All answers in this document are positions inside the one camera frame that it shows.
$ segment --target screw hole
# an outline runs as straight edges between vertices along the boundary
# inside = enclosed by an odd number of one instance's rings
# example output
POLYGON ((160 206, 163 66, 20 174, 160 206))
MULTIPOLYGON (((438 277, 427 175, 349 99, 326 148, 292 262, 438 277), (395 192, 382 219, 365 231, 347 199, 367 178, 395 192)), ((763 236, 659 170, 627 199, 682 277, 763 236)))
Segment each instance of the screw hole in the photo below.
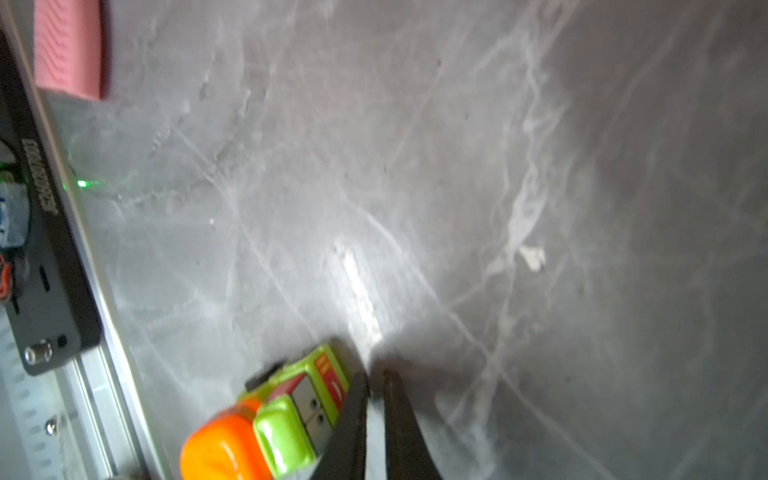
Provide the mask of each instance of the screw hole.
POLYGON ((51 284, 48 283, 48 275, 45 274, 45 267, 42 265, 40 266, 40 280, 43 281, 43 288, 45 289, 45 291, 50 292, 51 284))

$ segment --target red sticker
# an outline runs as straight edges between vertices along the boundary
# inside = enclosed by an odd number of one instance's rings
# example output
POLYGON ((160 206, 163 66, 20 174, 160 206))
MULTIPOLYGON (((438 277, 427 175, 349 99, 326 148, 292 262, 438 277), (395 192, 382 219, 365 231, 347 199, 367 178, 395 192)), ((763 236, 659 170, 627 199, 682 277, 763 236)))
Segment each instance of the red sticker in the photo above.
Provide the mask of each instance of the red sticker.
POLYGON ((325 353, 317 357, 317 360, 315 360, 315 367, 317 368, 317 371, 320 372, 320 376, 323 377, 323 381, 326 384, 328 393, 331 394, 336 409, 341 410, 341 404, 344 402, 345 396, 344 388, 339 381, 339 376, 336 374, 336 370, 331 366, 331 362, 328 360, 328 356, 325 353))

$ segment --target small white fragment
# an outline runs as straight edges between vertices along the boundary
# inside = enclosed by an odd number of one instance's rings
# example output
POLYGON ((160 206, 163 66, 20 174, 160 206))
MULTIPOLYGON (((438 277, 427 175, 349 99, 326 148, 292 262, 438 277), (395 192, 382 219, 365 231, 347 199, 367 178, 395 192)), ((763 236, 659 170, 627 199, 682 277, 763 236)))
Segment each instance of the small white fragment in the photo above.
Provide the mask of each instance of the small white fragment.
POLYGON ((529 247, 528 245, 521 245, 518 248, 518 254, 523 257, 525 264, 533 273, 538 273, 547 264, 547 254, 544 252, 543 247, 529 247))

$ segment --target orange toy part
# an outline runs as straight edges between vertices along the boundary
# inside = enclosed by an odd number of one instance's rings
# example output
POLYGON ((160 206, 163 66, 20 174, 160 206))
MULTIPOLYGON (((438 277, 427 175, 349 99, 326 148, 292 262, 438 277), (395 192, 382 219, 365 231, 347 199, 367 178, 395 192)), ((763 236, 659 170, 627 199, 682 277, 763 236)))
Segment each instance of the orange toy part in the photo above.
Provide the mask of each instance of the orange toy part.
POLYGON ((253 432, 259 407, 255 396, 243 399, 193 433, 181 449, 184 480, 270 480, 253 432))

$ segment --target black metal plate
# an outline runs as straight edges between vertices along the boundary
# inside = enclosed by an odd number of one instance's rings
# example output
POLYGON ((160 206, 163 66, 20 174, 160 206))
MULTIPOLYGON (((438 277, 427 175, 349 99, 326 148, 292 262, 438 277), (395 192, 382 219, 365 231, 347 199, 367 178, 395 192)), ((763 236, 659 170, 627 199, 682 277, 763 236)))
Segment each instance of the black metal plate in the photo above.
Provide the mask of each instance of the black metal plate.
POLYGON ((11 252, 17 263, 15 296, 6 309, 22 360, 26 346, 43 339, 53 345, 49 362, 29 366, 22 361, 29 374, 38 375, 96 346, 101 321, 22 79, 1 32, 0 65, 0 141, 20 164, 30 193, 28 242, 11 252))

